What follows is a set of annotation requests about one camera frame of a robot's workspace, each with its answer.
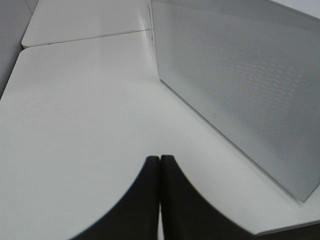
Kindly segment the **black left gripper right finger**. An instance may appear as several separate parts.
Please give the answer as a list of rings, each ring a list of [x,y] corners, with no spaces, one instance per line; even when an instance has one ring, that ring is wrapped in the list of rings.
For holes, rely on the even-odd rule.
[[[172,155],[160,159],[160,204],[166,240],[255,240],[193,187]]]

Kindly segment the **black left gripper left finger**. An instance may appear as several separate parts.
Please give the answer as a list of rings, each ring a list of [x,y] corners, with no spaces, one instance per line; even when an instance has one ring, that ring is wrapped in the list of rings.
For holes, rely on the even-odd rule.
[[[160,207],[160,159],[148,156],[136,179],[97,222],[75,240],[156,240]]]

